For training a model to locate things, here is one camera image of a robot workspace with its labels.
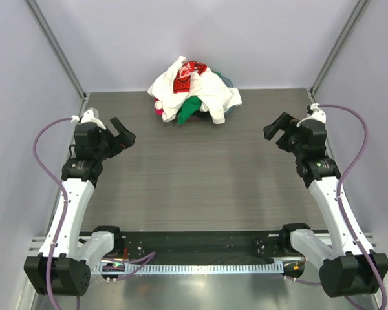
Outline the grey laundry basket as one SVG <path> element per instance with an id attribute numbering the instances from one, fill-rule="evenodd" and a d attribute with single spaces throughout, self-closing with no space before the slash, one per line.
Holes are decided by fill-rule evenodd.
<path id="1" fill-rule="evenodd" d="M 220 79 L 222 80 L 222 82 L 228 87 L 228 88 L 232 88 L 233 87 L 233 83 L 231 82 L 230 79 L 228 79 L 227 77 L 223 76 L 220 72 L 215 72 L 219 77 Z M 206 121 L 206 120 L 209 120 L 211 119 L 211 115 L 209 112 L 201 112 L 200 110 L 196 110 L 194 113 L 192 113 L 192 115 L 188 118 L 188 121 Z"/>

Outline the white Coca-Cola t-shirt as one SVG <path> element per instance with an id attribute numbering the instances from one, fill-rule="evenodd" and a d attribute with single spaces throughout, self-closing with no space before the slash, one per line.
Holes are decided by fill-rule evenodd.
<path id="1" fill-rule="evenodd" d="M 157 77 L 147 93 L 162 102 L 164 123 L 178 120 L 183 102 L 191 96 L 202 101 L 200 111 L 209 112 L 216 125 L 223 124 L 226 114 L 243 103 L 238 89 L 228 88 L 206 64 L 188 61 L 184 56 Z"/>

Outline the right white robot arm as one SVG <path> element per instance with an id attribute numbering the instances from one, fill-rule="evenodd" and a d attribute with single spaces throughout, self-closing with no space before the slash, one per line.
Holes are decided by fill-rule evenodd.
<path id="1" fill-rule="evenodd" d="M 285 255 L 304 255 L 319 271 L 329 297 L 372 295 L 388 272 L 388 257 L 377 253 L 362 232 L 345 191 L 336 162 L 327 155 L 326 115 L 319 110 L 303 120 L 284 112 L 264 128 L 270 141 L 283 131 L 277 146 L 295 157 L 296 171 L 319 209 L 329 232 L 330 245 L 302 223 L 284 225 L 278 240 Z"/>

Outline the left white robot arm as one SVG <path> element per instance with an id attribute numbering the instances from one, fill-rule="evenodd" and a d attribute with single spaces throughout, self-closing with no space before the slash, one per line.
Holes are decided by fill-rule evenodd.
<path id="1" fill-rule="evenodd" d="M 132 147 L 136 136 L 118 118 L 110 120 L 118 132 L 113 135 L 94 108 L 68 120 L 75 125 L 74 143 L 69 146 L 61 176 L 52 177 L 61 191 L 58 206 L 43 245 L 26 258 L 24 271 L 40 295 L 81 297 L 88 290 L 91 270 L 102 258 L 116 258 L 124 252 L 125 242 L 117 226 L 98 226 L 84 244 L 79 239 L 103 162 Z"/>

